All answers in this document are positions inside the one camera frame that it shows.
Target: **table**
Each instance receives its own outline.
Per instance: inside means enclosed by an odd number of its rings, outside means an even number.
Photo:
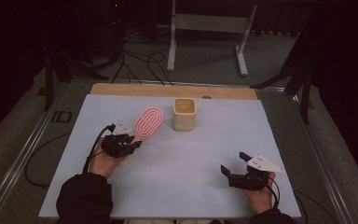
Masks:
[[[172,0],[172,17],[171,17],[171,44],[168,54],[167,70],[173,71],[175,64],[176,29],[199,30],[199,31],[217,31],[243,34],[241,44],[236,47],[236,55],[241,75],[248,76],[248,70],[243,57],[243,49],[249,32],[251,31],[252,22],[255,16],[257,5],[253,5],[247,18],[219,17],[206,15],[192,15],[176,13],[176,0]]]
[[[81,173],[93,138],[100,127],[106,125],[106,119],[102,118],[129,121],[150,106],[150,102],[164,111],[165,120],[153,137],[144,141],[142,148],[137,149],[109,178],[115,203],[112,217],[249,217],[253,214],[249,204],[245,198],[238,200],[244,197],[240,190],[227,185],[226,177],[220,174],[220,164],[233,173],[244,172],[245,165],[238,154],[245,151],[251,156],[256,152],[265,156],[268,154],[270,159],[283,166],[266,115],[260,113],[264,112],[262,105],[250,89],[96,84],[90,93],[62,154],[40,217],[57,216],[55,201],[61,184],[72,175]],[[200,99],[204,96],[213,99]],[[197,98],[199,114],[195,130],[176,132],[172,129],[170,111],[173,97]],[[216,105],[227,113],[231,111],[231,114],[221,118],[220,112],[213,111]],[[251,119],[232,120],[232,116]],[[227,127],[219,126],[221,123],[229,123],[233,133],[222,138],[222,130]],[[244,142],[246,149],[241,149]],[[299,217],[287,175],[277,175],[276,181],[281,187],[280,209]]]

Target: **metal frame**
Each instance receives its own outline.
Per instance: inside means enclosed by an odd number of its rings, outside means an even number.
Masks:
[[[168,53],[167,70],[172,72],[175,67],[176,29],[229,32],[243,35],[241,44],[236,46],[235,49],[241,76],[247,77],[248,70],[243,57],[243,49],[251,31],[256,9],[257,5],[253,5],[248,18],[176,14],[176,0],[172,0],[171,44],[170,51]]]
[[[55,107],[63,96],[64,92],[67,90],[68,86],[68,84],[61,84],[59,86],[56,92],[56,100],[51,102],[49,110],[42,114],[42,117],[39,119],[36,126],[34,127],[34,130],[32,131],[25,145],[23,146],[20,154],[8,168],[7,173],[5,174],[2,182],[0,183],[0,210],[2,209],[8,196],[16,185],[17,180],[19,179],[26,162],[31,157],[34,149],[36,148],[37,143],[39,142],[40,138],[42,137],[42,134],[46,130],[46,127],[51,120]]]
[[[147,84],[159,84],[157,81],[145,81]],[[175,83],[176,85],[192,85],[192,86],[218,86],[218,87],[235,87],[235,88],[249,88],[248,86],[239,86],[239,85],[209,85],[209,84],[195,84],[195,83]],[[27,143],[24,145],[21,153],[17,157],[17,159],[13,162],[13,164],[8,169],[2,183],[0,184],[0,210],[5,204],[5,201],[11,191],[13,190],[21,172],[25,166],[26,161],[31,156],[32,152],[34,151],[39,139],[41,138],[42,134],[44,133],[48,121],[51,119],[53,115],[53,111],[57,103],[60,101],[60,98],[63,96],[64,92],[67,90],[67,84],[61,84],[58,88],[57,92],[57,100],[54,101],[51,109],[48,112],[45,112],[39,122],[36,124],[34,131],[32,132],[31,136],[29,137]],[[255,90],[256,92],[271,92],[271,93],[284,93],[284,88],[274,88],[268,87],[263,90]],[[287,96],[291,100],[292,106],[295,111],[298,111],[300,107],[300,102],[296,96],[291,97]],[[351,217],[351,214],[348,211],[348,207],[345,204],[342,193],[339,190],[339,187],[334,180],[333,175],[330,173],[330,170],[327,166],[327,162],[324,159],[323,153],[316,142],[316,139],[310,129],[310,126],[304,123],[304,120],[301,118],[300,113],[296,113],[296,117],[299,123],[301,123],[304,132],[310,142],[310,148],[312,149],[311,154],[313,159],[315,160],[316,166],[318,171],[321,175],[321,178],[326,186],[326,190],[330,196],[331,202],[336,209],[337,216],[339,218],[340,223],[342,224],[352,224],[354,223]]]

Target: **dark background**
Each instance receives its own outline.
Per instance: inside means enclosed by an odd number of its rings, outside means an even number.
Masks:
[[[170,23],[171,1],[117,2],[121,6],[115,11],[117,16],[123,13],[131,27],[152,38],[157,38],[157,24]],[[195,2],[178,1],[177,11],[194,10],[191,6]],[[249,8],[243,1],[224,1],[223,5],[221,2],[200,1],[198,13],[238,17],[245,16],[243,9]],[[87,58],[94,52],[101,53],[103,45],[99,43],[106,41],[109,19],[104,7],[106,3],[0,0],[0,121],[32,87],[33,77],[44,67],[47,46],[79,57],[77,59]],[[315,52],[317,42],[318,60],[312,70],[312,84],[319,88],[327,110],[358,163],[358,1],[341,1],[335,7],[318,8],[313,13],[301,11],[299,14],[304,16],[295,19],[298,24],[296,29],[293,28],[296,31],[291,33],[287,24],[295,21],[286,20],[266,28],[260,12],[271,15],[279,10],[276,6],[269,9],[266,5],[265,9],[258,9],[253,29],[257,34],[272,29],[290,35],[303,30],[287,63],[307,60],[310,52]]]

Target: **white stand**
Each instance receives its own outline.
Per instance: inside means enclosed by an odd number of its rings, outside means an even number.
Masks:
[[[171,44],[170,52],[168,54],[167,70],[172,72],[175,65],[175,30],[201,30],[201,31],[216,31],[243,34],[241,44],[236,47],[236,54],[241,75],[247,77],[248,71],[246,69],[245,60],[243,57],[243,49],[246,40],[251,31],[252,22],[255,16],[257,5],[252,6],[248,18],[235,17],[217,17],[205,15],[190,15],[190,14],[176,14],[176,0],[172,0],[172,17],[171,17]]]

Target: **person's left hand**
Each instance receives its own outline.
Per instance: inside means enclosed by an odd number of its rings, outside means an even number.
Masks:
[[[116,166],[126,157],[115,158],[107,155],[101,148],[102,142],[103,137],[99,139],[98,146],[93,151],[92,155],[99,154],[91,158],[89,163],[89,173],[102,175],[107,179],[113,171],[115,171]]]
[[[272,182],[275,178],[275,173],[269,172],[268,176],[268,185],[270,188],[272,188]],[[249,203],[251,204],[256,214],[263,213],[272,208],[272,193],[266,187],[262,188],[261,190],[243,189],[243,192],[246,194],[246,197],[248,197]]]

